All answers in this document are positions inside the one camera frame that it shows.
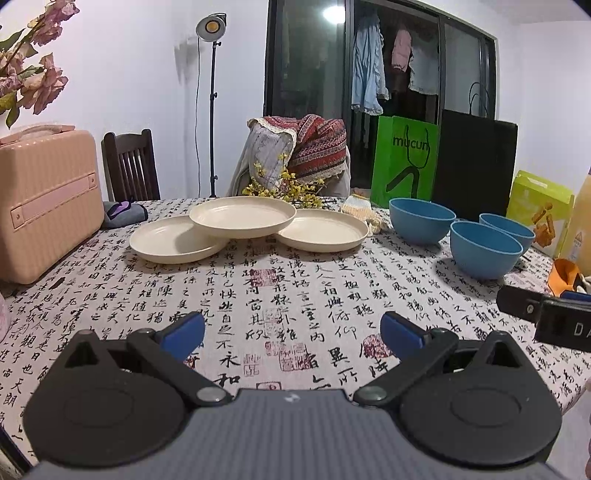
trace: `pink clothing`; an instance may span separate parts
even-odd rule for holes
[[[411,37],[408,30],[401,28],[396,33],[394,48],[392,49],[392,68],[406,72],[410,58]]]

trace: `red seal stamp print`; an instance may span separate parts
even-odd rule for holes
[[[392,352],[379,335],[373,334],[363,340],[363,354],[365,358],[386,358],[391,356]]]
[[[265,342],[265,350],[267,356],[277,356],[279,352],[282,352],[287,347],[281,342]]]
[[[303,343],[296,343],[291,348],[279,351],[279,367],[283,372],[309,370],[312,368],[312,357]]]
[[[251,287],[275,287],[279,283],[274,268],[251,269]]]
[[[242,361],[242,365],[244,365],[244,376],[254,377],[255,375],[258,375],[260,373],[258,369],[260,364],[261,357],[259,355],[246,353]]]
[[[260,382],[256,384],[257,390],[282,390],[281,382]]]

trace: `lamp head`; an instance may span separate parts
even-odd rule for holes
[[[208,15],[197,24],[195,32],[203,41],[217,41],[226,32],[226,19],[226,14]]]

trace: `patterned blanket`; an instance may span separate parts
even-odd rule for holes
[[[292,135],[295,147],[287,166],[300,182],[328,179],[346,169],[347,133],[342,120],[309,114],[300,120],[266,116],[257,121],[275,133]]]

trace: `blue gripper pad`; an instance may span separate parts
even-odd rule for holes
[[[386,312],[379,323],[382,341],[403,361],[425,345],[427,332],[396,312]]]
[[[579,293],[577,291],[569,291],[569,290],[564,290],[560,294],[560,298],[566,299],[566,300],[591,301],[591,295],[589,295],[587,293]]]
[[[200,313],[191,312],[160,333],[162,350],[183,362],[203,343],[205,319]]]

